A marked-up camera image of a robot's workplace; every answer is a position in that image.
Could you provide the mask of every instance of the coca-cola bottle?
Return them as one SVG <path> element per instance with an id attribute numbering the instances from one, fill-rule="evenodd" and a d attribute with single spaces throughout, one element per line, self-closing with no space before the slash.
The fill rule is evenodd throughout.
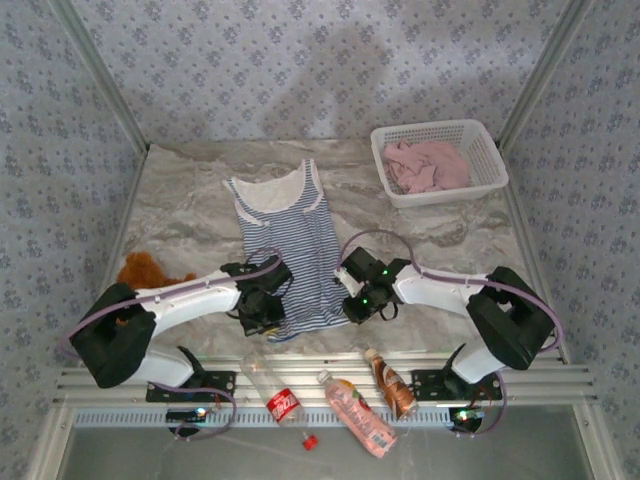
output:
<path id="1" fill-rule="evenodd" d="M 275 421 L 281 427 L 302 427 L 302 445 L 312 450 L 318 445 L 315 435 L 307 433 L 304 407 L 291 389 L 276 375 L 267 359 L 252 352 L 240 362 L 240 370 L 253 383 Z"/>

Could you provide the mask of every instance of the pink drink bottle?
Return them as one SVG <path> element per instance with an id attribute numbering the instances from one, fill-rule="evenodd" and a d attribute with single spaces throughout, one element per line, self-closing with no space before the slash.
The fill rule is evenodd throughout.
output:
<path id="1" fill-rule="evenodd" d="M 324 386 L 324 393 L 331 408 L 349 430 L 356 436 L 369 453 L 382 458 L 396 443 L 396 432 L 375 412 L 371 411 L 362 395 L 350 382 L 334 379 L 323 370 L 318 382 Z"/>

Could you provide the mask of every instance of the plastic bottle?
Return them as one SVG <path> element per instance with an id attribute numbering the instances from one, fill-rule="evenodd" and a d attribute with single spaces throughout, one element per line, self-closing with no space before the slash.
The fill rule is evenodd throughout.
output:
<path id="1" fill-rule="evenodd" d="M 349 427 L 369 453 L 382 458 L 396 443 L 395 430 L 371 411 L 362 395 L 350 382 L 334 379 L 326 370 L 320 372 L 318 382 L 324 386 L 327 401 L 340 420 Z"/>
<path id="2" fill-rule="evenodd" d="M 304 407 L 291 389 L 269 366 L 267 359 L 257 352 L 250 353 L 240 362 L 240 370 L 253 383 L 275 421 L 281 427 L 302 427 L 302 445 L 312 450 L 318 445 L 315 435 L 307 433 Z"/>
<path id="3" fill-rule="evenodd" d="M 382 390 L 384 399 L 396 417 L 396 420 L 406 419 L 418 410 L 418 402 L 413 396 L 402 377 L 391 368 L 380 354 L 373 348 L 364 352 L 364 358 L 371 365 L 371 371 L 376 379 L 378 388 Z"/>

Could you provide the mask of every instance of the striped tank top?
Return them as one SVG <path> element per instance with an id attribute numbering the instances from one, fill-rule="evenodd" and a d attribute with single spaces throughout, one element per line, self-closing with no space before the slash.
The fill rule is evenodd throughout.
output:
<path id="1" fill-rule="evenodd" d="M 282 298 L 285 319 L 269 341 L 348 323 L 342 313 L 348 292 L 333 281 L 340 247 L 315 162 L 303 160 L 298 169 L 268 182 L 234 177 L 225 185 L 235 198 L 247 255 L 264 247 L 278 248 L 293 274 Z M 256 255 L 251 263 L 259 264 L 269 255 Z M 281 286 L 277 294 L 286 288 Z"/>

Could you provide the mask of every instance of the brown teddy bear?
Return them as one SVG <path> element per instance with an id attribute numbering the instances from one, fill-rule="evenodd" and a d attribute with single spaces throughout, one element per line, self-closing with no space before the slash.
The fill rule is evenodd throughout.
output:
<path id="1" fill-rule="evenodd" d="M 132 290 L 139 290 L 141 288 L 168 287 L 195 280 L 195 278 L 195 273 L 188 273 L 184 279 L 169 278 L 165 276 L 162 268 L 149 252 L 132 252 L 127 255 L 126 263 L 118 273 L 116 281 L 126 283 Z"/>

